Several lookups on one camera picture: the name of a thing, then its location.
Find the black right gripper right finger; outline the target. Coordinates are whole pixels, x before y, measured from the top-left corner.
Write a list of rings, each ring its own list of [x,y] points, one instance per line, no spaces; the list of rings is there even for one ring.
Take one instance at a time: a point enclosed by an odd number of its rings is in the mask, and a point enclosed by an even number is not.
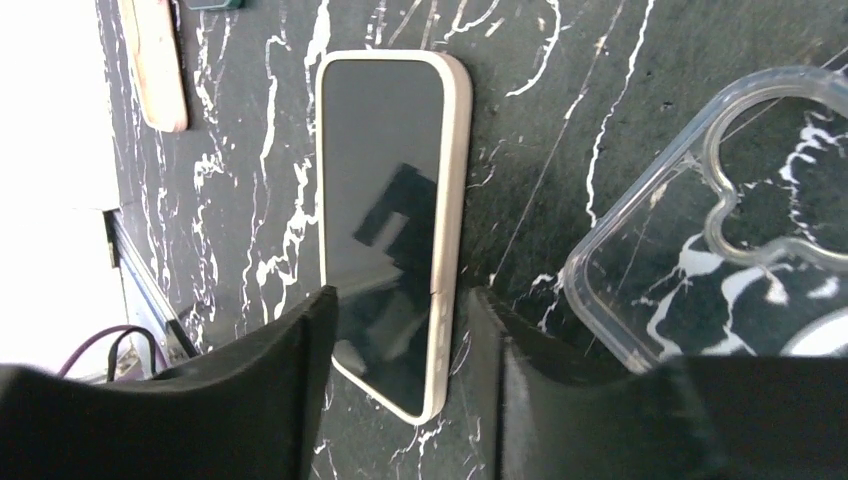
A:
[[[843,479],[847,363],[677,357],[602,369],[485,288],[469,293],[472,393],[491,479]]]

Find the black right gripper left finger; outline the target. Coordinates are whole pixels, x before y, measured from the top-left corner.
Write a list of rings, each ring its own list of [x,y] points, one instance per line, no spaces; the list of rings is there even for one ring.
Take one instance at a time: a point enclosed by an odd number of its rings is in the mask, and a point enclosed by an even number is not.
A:
[[[281,319],[145,381],[1,369],[5,479],[305,479],[338,319],[325,286]]]

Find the clear magsafe phone case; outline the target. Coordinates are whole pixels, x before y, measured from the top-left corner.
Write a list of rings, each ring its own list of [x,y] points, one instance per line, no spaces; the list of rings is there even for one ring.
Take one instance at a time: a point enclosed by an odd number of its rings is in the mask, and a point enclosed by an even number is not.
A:
[[[819,198],[795,174],[837,136],[807,125],[778,171],[777,202],[731,180],[720,158],[733,122],[785,98],[847,112],[843,73],[771,68],[720,91],[577,244],[560,279],[568,304],[630,371],[679,355],[843,357],[847,192]]]

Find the beige phone case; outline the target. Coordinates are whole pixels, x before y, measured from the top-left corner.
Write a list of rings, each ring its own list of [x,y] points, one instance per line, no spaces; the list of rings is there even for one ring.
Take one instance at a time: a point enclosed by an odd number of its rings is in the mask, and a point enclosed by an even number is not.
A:
[[[410,425],[421,425],[433,419],[443,408],[447,395],[448,360],[451,347],[457,269],[461,238],[465,179],[469,155],[473,86],[469,73],[456,58],[426,50],[342,50],[328,54],[320,63],[316,80],[316,215],[319,221],[320,276],[325,285],[324,180],[322,167],[322,80],[327,65],[338,59],[390,59],[425,61],[440,73],[445,89],[445,113],[442,157],[439,169],[435,238],[433,243],[428,334],[427,392],[424,414],[411,417],[402,413],[383,397],[373,394],[361,381],[342,368],[332,352],[334,367],[354,385]]]

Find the black smartphone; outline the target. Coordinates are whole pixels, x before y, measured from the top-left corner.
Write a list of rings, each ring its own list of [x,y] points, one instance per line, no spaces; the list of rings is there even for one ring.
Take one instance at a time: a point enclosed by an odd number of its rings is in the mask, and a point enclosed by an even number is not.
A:
[[[440,73],[425,61],[338,59],[322,80],[335,359],[411,417],[426,402],[445,100]]]

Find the pink phone case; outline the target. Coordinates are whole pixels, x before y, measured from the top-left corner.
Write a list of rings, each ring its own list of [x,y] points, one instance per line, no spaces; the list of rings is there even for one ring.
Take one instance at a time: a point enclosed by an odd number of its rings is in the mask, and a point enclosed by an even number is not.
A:
[[[167,133],[188,127],[171,3],[161,0],[117,2],[127,57],[142,116]]]

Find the dark teal smartphone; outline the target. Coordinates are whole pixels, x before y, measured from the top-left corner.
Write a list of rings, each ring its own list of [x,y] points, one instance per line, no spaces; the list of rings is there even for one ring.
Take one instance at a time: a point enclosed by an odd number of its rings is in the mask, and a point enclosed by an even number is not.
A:
[[[184,0],[185,6],[192,11],[222,11],[239,9],[243,0]]]

